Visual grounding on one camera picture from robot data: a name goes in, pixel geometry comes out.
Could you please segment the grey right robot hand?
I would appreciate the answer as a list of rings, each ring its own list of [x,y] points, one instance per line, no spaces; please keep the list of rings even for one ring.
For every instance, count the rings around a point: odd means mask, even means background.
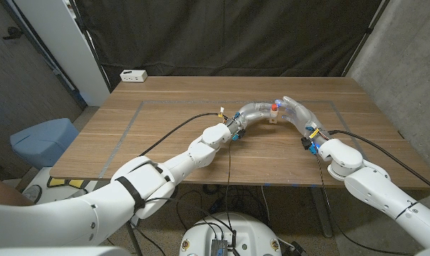
[[[325,141],[332,139],[314,113],[299,102],[284,96],[282,100],[276,100],[276,104],[285,110],[282,118],[292,123],[304,137],[314,140],[317,144],[324,144]]]

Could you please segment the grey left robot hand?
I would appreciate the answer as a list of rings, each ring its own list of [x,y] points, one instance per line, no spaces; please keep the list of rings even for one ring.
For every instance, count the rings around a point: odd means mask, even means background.
[[[262,119],[268,119],[270,123],[276,124],[278,121],[279,106],[275,103],[249,103],[244,105],[231,119],[226,121],[232,135],[246,129],[249,124],[253,124]]]

